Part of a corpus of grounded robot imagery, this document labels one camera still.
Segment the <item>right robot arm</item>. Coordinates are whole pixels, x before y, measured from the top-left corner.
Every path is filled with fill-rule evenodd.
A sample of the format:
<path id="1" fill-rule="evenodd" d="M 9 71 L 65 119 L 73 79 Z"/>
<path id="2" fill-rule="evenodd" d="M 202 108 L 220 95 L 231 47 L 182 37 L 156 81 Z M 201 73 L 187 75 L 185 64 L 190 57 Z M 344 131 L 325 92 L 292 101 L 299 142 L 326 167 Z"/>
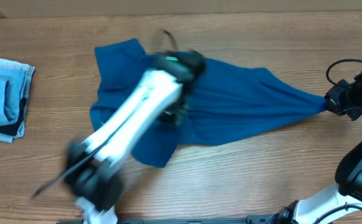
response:
<path id="1" fill-rule="evenodd" d="M 325 99 L 328 111 L 357 120 L 362 115 L 362 71 L 352 83 L 334 83 Z M 332 223 L 355 211 L 362 211 L 362 141 L 341 160 L 331 185 L 308 199 L 294 201 L 266 223 Z"/>

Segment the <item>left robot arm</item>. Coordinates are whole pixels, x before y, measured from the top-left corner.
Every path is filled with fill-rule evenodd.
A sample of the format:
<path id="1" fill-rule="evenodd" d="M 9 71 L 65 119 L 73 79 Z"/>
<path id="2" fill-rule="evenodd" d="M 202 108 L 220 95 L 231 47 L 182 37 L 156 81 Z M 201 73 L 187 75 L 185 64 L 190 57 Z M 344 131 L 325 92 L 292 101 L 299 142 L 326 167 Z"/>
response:
<path id="1" fill-rule="evenodd" d="M 61 175 L 77 196 L 81 223 L 116 223 L 115 204 L 123 192 L 119 170 L 131 150 L 157 120 L 179 124 L 188 110 L 186 99 L 205 69 L 197 51 L 156 54 L 125 102 L 93 134 L 73 141 Z"/>

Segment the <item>dark blue t-shirt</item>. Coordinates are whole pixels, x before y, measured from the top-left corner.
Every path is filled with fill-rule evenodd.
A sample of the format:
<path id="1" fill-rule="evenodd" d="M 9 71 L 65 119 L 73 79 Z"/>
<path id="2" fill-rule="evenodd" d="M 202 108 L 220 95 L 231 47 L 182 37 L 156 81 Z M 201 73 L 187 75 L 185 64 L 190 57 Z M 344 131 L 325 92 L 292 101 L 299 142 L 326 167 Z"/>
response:
<path id="1" fill-rule="evenodd" d="M 101 76 L 90 109 L 100 128 L 153 66 L 136 39 L 95 48 Z M 140 163 L 162 168 L 180 144 L 218 146 L 249 138 L 325 111 L 325 99 L 279 80 L 266 68 L 237 67 L 207 59 L 206 70 L 188 97 L 181 124 L 155 121 L 132 150 Z"/>

